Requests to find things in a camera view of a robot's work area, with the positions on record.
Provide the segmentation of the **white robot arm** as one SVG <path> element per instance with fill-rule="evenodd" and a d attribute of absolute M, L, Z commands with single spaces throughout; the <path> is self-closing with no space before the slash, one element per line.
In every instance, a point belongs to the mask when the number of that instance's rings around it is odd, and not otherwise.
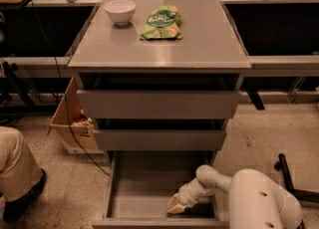
<path fill-rule="evenodd" d="M 241 169 L 230 177 L 210 165 L 196 170 L 168 202 L 167 213 L 182 213 L 215 189 L 228 195 L 230 229 L 297 229 L 303 220 L 299 201 L 265 174 Z"/>

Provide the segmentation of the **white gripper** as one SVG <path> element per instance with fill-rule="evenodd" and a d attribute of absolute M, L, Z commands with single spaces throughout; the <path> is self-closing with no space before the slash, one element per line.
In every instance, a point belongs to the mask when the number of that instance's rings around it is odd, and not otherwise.
<path fill-rule="evenodd" d="M 168 214 L 180 214 L 186 208 L 191 208 L 200 203 L 204 198 L 213 194 L 215 185 L 205 185 L 198 179 L 193 179 L 184 184 L 167 204 Z"/>

